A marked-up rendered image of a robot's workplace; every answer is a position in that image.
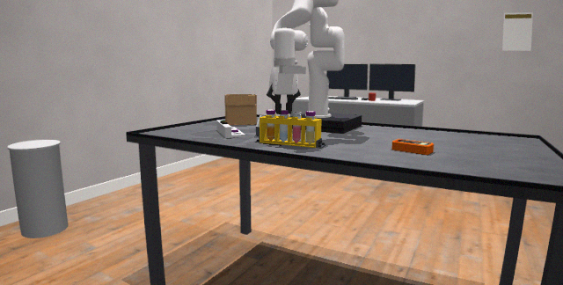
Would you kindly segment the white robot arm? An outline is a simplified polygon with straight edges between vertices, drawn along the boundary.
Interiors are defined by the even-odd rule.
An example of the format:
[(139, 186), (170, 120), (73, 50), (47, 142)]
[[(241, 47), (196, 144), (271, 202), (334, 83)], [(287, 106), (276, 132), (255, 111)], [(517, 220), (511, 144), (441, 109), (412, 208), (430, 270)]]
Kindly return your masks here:
[[(295, 51), (304, 50), (308, 38), (302, 31), (292, 30), (310, 21), (311, 45), (315, 48), (333, 48), (309, 53), (309, 111), (315, 118), (329, 118), (329, 80), (324, 71), (344, 67), (344, 33), (340, 27), (328, 26), (328, 17), (322, 7), (336, 6), (339, 0), (295, 0), (292, 10), (274, 25), (270, 44), (274, 49), (274, 66), (282, 74), (306, 74), (306, 67), (294, 66)], [(278, 29), (281, 28), (281, 29)], [(289, 28), (289, 29), (288, 29)], [(277, 30), (276, 30), (277, 29)]]

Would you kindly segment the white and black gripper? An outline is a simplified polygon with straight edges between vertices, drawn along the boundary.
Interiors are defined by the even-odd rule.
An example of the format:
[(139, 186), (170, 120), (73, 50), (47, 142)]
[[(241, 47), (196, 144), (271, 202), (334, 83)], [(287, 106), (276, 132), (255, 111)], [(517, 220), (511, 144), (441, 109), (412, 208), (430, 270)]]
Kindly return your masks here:
[(277, 114), (282, 114), (281, 95), (287, 95), (286, 110), (289, 110), (289, 114), (291, 114), (292, 103), (301, 95), (298, 90), (297, 74), (282, 74), (280, 73), (280, 66), (273, 66), (270, 72), (267, 96), (274, 101)]

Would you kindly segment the brown cardboard box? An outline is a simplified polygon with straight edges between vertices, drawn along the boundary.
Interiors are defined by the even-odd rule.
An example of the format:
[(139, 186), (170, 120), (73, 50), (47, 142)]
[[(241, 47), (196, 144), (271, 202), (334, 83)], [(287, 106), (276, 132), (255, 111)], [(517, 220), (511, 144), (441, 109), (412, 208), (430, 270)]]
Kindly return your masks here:
[(229, 125), (257, 125), (257, 95), (226, 94), (226, 98)]

